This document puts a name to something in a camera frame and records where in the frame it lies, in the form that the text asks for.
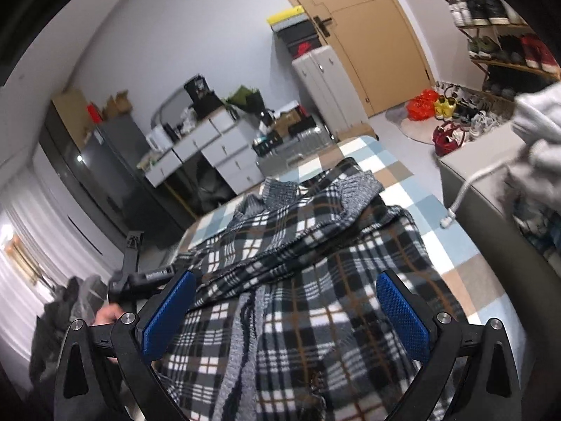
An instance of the checkered bedsheet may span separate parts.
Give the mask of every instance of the checkered bedsheet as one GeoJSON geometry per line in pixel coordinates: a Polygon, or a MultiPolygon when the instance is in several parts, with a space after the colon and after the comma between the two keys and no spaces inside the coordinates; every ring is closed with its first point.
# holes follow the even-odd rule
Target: checkered bedsheet
{"type": "MultiPolygon", "coordinates": [[[[440,219],[446,215],[444,206],[434,195],[425,191],[411,172],[381,143],[370,136],[342,142],[305,160],[278,179],[283,182],[303,182],[333,168],[346,157],[354,158],[363,171],[371,170],[374,173],[384,187],[380,196],[386,204],[402,206],[411,213],[433,266],[462,305],[469,322],[484,325],[492,317],[503,321],[520,374],[526,333],[504,288],[458,223],[448,229],[440,228],[440,219]]],[[[195,223],[183,236],[179,252],[225,229],[243,198],[244,195],[238,196],[195,223]]]]}

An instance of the metal screw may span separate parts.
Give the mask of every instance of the metal screw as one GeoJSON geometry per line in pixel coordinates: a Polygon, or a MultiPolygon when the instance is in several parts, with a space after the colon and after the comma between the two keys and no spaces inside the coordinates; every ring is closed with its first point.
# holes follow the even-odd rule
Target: metal screw
{"type": "Polygon", "coordinates": [[[121,321],[126,325],[130,325],[135,320],[135,318],[136,315],[133,312],[128,312],[121,317],[121,321]]]}
{"type": "Polygon", "coordinates": [[[499,330],[503,328],[503,323],[501,323],[500,320],[497,320],[496,318],[492,318],[491,321],[489,322],[489,324],[491,325],[491,327],[493,329],[499,330]]]}
{"type": "Polygon", "coordinates": [[[437,315],[437,320],[439,320],[439,322],[441,322],[443,325],[447,325],[452,321],[452,317],[448,315],[446,312],[440,312],[437,315]]]}
{"type": "Polygon", "coordinates": [[[70,325],[72,330],[80,330],[82,329],[82,326],[83,326],[83,320],[74,320],[72,322],[72,325],[70,325]]]}

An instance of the floor mat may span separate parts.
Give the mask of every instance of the floor mat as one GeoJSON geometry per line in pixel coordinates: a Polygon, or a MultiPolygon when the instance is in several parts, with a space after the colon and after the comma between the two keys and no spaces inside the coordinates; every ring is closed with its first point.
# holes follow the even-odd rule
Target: floor mat
{"type": "Polygon", "coordinates": [[[442,122],[434,117],[416,122],[407,117],[407,109],[405,103],[386,111],[386,119],[396,125],[401,132],[413,141],[422,142],[424,144],[433,144],[433,131],[441,125],[442,122]]]}

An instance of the white cable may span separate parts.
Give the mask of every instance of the white cable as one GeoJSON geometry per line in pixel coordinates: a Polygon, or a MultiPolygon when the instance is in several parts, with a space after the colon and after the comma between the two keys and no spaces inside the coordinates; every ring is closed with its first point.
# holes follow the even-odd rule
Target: white cable
{"type": "Polygon", "coordinates": [[[459,189],[458,196],[456,197],[455,201],[452,205],[448,208],[448,214],[440,220],[440,227],[441,228],[448,228],[452,223],[454,223],[456,212],[458,212],[458,208],[462,201],[464,200],[469,187],[474,183],[477,182],[479,179],[483,177],[487,177],[489,174],[493,174],[493,172],[501,169],[502,167],[506,166],[512,159],[509,158],[508,160],[498,161],[497,163],[492,164],[491,166],[487,166],[486,168],[478,170],[475,174],[473,174],[470,178],[468,178],[462,188],[459,189]]]}

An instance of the blue gripper pad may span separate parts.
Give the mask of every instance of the blue gripper pad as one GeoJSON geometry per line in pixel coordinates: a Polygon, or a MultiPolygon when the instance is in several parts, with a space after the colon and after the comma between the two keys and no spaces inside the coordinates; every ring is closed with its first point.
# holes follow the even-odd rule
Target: blue gripper pad
{"type": "Polygon", "coordinates": [[[411,359],[423,364],[430,358],[430,335],[423,322],[387,274],[378,276],[376,295],[411,359]]]}
{"type": "Polygon", "coordinates": [[[142,355],[145,362],[161,359],[195,299],[196,277],[185,274],[173,287],[161,307],[142,333],[142,355]]]}

